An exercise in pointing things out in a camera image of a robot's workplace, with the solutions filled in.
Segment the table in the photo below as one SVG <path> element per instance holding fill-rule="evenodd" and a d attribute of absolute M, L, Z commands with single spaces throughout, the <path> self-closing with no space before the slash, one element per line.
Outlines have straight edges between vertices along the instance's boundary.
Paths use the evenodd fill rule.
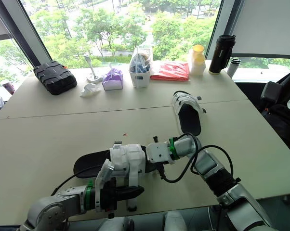
<path fill-rule="evenodd" d="M 57 96 L 51 95 L 34 76 L 28 77 L 2 108 L 0 119 L 165 107 L 171 106 L 171 97 L 177 90 L 201 96 L 200 103 L 247 99 L 225 71 L 213 76 L 208 73 L 210 60 L 206 65 L 203 76 L 191 77 L 187 82 L 151 80 L 149 86 L 142 89 L 133 87 L 128 65 L 122 65 L 119 68 L 123 70 L 123 90 L 102 89 L 90 98 L 79 96 L 87 84 L 89 68 L 71 70 L 78 85 Z M 108 67 L 99 69 L 100 73 L 108 70 Z"/>
<path fill-rule="evenodd" d="M 289 194 L 290 150 L 250 101 L 205 103 L 203 107 L 207 113 L 201 116 L 199 138 L 203 145 L 216 144 L 228 151 L 234 177 L 240 177 L 257 199 Z M 80 156 L 112 147 L 116 140 L 148 145 L 156 135 L 160 141 L 179 135 L 171 106 L 0 119 L 0 225 L 24 222 L 30 205 L 72 175 Z M 212 151 L 229 169 L 224 155 Z M 183 158 L 166 165 L 167 177 L 177 177 L 186 163 Z M 73 179 L 64 188 L 83 184 L 85 180 Z M 128 212 L 121 202 L 116 216 L 217 204 L 206 183 L 190 172 L 176 184 L 149 173 L 140 185 L 145 192 L 138 197 L 138 210 Z M 91 211 L 71 220 L 105 216 Z"/>

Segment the tissue box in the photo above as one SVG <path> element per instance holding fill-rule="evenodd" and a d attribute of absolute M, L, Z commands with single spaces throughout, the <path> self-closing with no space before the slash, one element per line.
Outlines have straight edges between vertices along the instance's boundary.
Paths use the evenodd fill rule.
<path fill-rule="evenodd" d="M 105 90 L 122 89 L 122 71 L 112 68 L 103 79 L 102 86 Z"/>

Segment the crumpled tissue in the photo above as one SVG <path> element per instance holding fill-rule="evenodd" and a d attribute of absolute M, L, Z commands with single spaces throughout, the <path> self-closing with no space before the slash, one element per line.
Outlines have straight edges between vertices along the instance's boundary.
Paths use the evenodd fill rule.
<path fill-rule="evenodd" d="M 100 88 L 94 83 L 86 84 L 84 89 L 81 91 L 80 97 L 91 97 L 95 93 L 99 92 Z"/>

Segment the window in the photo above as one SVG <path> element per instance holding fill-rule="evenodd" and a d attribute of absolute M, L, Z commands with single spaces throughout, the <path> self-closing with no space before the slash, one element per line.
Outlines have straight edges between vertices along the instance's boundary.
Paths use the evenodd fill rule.
<path fill-rule="evenodd" d="M 236 82 L 277 82 L 290 72 L 290 59 L 236 58 L 241 60 L 240 66 L 232 78 Z"/>
<path fill-rule="evenodd" d="M 186 60 L 195 44 L 207 49 L 221 0 L 21 0 L 54 60 L 68 68 L 129 63 L 137 45 L 156 60 Z"/>
<path fill-rule="evenodd" d="M 13 39 L 0 41 L 0 82 L 9 80 L 16 90 L 31 70 L 32 66 L 28 59 Z M 7 101 L 11 94 L 0 85 L 0 96 Z"/>

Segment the red plastic package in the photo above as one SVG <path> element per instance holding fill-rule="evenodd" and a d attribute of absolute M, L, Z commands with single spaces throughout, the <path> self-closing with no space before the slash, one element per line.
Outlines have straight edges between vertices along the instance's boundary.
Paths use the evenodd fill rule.
<path fill-rule="evenodd" d="M 151 79 L 187 81 L 189 66 L 183 61 L 153 61 Z"/>

